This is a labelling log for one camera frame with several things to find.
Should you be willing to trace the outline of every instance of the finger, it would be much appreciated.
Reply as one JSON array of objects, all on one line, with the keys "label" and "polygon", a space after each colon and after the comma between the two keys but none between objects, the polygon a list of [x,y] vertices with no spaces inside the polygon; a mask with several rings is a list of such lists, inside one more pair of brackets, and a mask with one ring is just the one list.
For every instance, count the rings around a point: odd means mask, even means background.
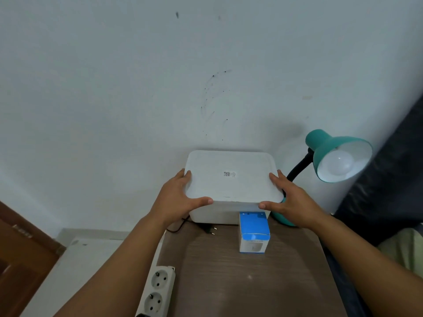
[{"label": "finger", "polygon": [[262,210],[270,210],[277,213],[285,212],[285,205],[283,203],[271,202],[271,201],[262,201],[258,204],[258,207]]},{"label": "finger", "polygon": [[181,170],[179,170],[179,172],[176,174],[175,178],[179,179],[182,178],[184,176],[184,172],[185,172],[185,168],[182,168]]},{"label": "finger", "polygon": [[283,175],[283,173],[282,173],[282,171],[281,170],[278,170],[278,175],[279,175],[279,177],[277,177],[277,176],[275,176],[274,174],[272,174],[272,173],[269,173],[269,178],[270,178],[270,180],[273,182],[273,184],[275,185],[275,186],[277,186],[279,189],[283,189],[283,190],[285,190],[286,192],[288,192],[291,188],[292,188],[292,186],[293,186],[293,183],[291,182],[291,181],[289,181],[284,175]]},{"label": "finger", "polygon": [[188,170],[186,175],[181,179],[181,182],[186,185],[191,180],[191,170]]},{"label": "finger", "polygon": [[191,199],[191,210],[197,209],[199,207],[211,205],[212,203],[213,203],[213,199],[210,197],[194,198],[194,199]]}]

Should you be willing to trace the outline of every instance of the teal desk lamp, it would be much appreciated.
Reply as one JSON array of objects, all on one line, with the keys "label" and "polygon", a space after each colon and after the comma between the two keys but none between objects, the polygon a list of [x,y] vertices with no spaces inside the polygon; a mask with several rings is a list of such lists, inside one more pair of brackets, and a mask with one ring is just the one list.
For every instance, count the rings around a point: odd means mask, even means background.
[{"label": "teal desk lamp", "polygon": [[[286,176],[289,181],[293,181],[311,163],[321,181],[343,181],[363,170],[373,153],[371,144],[364,139],[332,137],[321,129],[310,132],[305,143],[309,147],[308,153]],[[283,196],[282,202],[285,201],[285,192]],[[280,213],[272,212],[272,216],[281,224],[295,227]]]}]

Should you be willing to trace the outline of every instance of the blue and white box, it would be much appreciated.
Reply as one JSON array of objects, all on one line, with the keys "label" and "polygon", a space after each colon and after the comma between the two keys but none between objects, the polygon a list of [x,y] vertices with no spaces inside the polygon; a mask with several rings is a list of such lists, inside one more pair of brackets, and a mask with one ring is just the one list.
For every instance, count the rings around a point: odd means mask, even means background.
[{"label": "blue and white box", "polygon": [[270,240],[266,213],[239,213],[239,251],[242,253],[264,254]]}]

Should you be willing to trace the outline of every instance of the hand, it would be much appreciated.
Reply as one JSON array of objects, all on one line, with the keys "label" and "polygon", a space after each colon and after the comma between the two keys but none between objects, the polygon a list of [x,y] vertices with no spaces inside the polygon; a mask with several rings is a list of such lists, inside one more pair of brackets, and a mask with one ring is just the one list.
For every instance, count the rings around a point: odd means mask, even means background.
[{"label": "hand", "polygon": [[298,227],[312,229],[314,224],[327,214],[311,199],[304,189],[289,181],[281,170],[278,170],[278,176],[279,178],[272,173],[269,174],[273,184],[286,192],[285,202],[263,201],[260,202],[258,207],[281,213]]},{"label": "hand", "polygon": [[182,169],[163,185],[150,210],[150,215],[159,219],[165,228],[188,212],[213,203],[210,197],[191,199],[186,196],[184,186],[191,180],[191,171],[185,176],[184,172]]}]

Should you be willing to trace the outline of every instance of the white lid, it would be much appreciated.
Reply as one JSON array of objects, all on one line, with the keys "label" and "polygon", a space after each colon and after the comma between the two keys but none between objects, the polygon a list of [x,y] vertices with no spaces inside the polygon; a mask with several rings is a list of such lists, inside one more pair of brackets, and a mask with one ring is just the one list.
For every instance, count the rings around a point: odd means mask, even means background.
[{"label": "white lid", "polygon": [[269,179],[269,173],[277,175],[277,170],[268,153],[196,150],[188,156],[188,170],[192,180],[185,191],[190,198],[253,203],[283,199]]}]

